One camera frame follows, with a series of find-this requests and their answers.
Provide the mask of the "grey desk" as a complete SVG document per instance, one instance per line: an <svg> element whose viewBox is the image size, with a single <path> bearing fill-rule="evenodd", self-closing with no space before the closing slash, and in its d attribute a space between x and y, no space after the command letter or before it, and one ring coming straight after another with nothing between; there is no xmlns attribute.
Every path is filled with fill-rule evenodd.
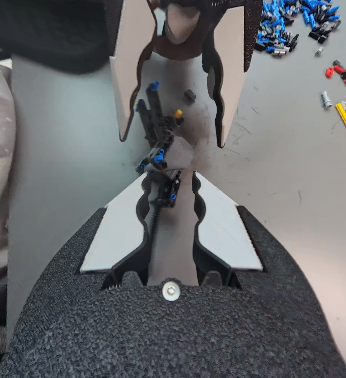
<svg viewBox="0 0 346 378"><path fill-rule="evenodd" d="M170 61L152 54L142 87L161 82L165 112L180 108L193 144L193 170L247 209L288 250L310 281L346 362L346 128L337 111L346 99L337 59L346 68L346 1L341 25L320 57L298 17L294 52L281 59L255 52L226 145L216 143L216 106L200 57ZM11 89L17 145L10 187L7 334L39 275L99 208L137 177L147 151L135 117L119 141L110 66L71 75L13 55ZM196 94L192 105L183 94Z"/></svg>

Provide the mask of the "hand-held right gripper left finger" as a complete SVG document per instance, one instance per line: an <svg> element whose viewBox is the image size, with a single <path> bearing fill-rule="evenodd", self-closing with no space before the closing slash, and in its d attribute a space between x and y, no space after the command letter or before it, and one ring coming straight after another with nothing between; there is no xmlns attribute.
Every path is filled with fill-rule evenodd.
<svg viewBox="0 0 346 378"><path fill-rule="evenodd" d="M145 221L150 211L151 178L142 174L107 206L90 242L80 273L141 272L151 260L151 241Z"/></svg>

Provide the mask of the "black toy brick assembly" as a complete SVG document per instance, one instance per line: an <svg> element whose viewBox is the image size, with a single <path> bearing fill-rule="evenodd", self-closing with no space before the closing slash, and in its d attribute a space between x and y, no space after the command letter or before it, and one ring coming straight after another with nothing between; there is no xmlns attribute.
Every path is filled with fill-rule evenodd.
<svg viewBox="0 0 346 378"><path fill-rule="evenodd" d="M163 114L159 87L159 81L150 83L146 89L149 108L145 101L140 99L135 109L151 149L136 164L135 171L139 174L147 173L157 190L156 196L150 201L153 210L149 228L151 247L155 241L161 210L175 207L181 178L194 158L193 147L176 132L184 123L182 112L177 110L169 116Z"/></svg>

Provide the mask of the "pile of blue black pins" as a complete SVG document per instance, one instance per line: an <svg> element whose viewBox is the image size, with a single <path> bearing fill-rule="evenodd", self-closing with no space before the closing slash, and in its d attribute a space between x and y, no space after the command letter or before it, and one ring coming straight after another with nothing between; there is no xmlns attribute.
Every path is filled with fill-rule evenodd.
<svg viewBox="0 0 346 378"><path fill-rule="evenodd" d="M311 29L308 36L322 45L341 24L339 8L330 0L263 1L255 50L272 56L292 52L297 47L299 34L294 35L288 28L299 16Z"/></svg>

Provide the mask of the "yellow toy beam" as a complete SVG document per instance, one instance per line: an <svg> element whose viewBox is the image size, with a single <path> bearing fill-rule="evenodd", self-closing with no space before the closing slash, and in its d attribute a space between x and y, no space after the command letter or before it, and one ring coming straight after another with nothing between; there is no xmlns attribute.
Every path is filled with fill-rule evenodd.
<svg viewBox="0 0 346 378"><path fill-rule="evenodd" d="M344 110L343 106L341 105L341 103L338 103L335 105L335 108L338 112L338 114L340 115L341 117L341 120L343 121L345 127L346 127L346 111Z"/></svg>

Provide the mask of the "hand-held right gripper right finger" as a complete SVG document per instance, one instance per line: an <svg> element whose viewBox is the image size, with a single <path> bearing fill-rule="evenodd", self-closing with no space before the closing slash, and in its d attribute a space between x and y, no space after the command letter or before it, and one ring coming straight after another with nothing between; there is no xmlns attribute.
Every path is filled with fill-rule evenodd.
<svg viewBox="0 0 346 378"><path fill-rule="evenodd" d="M238 212L238 204L208 181L193 172L194 210L198 222L194 246L226 269L263 271L251 238Z"/></svg>

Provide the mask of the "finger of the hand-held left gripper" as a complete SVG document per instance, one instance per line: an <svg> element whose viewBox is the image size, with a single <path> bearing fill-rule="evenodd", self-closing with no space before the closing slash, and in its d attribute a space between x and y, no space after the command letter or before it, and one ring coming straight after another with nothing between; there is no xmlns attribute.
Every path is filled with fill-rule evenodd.
<svg viewBox="0 0 346 378"><path fill-rule="evenodd" d="M216 140L224 148L245 82L244 5L225 11L205 40L209 56L207 86L216 105Z"/></svg>
<svg viewBox="0 0 346 378"><path fill-rule="evenodd" d="M141 86L142 66L152 54L156 36L157 21L150 1L123 1L115 49L109 58L121 142L128 136Z"/></svg>

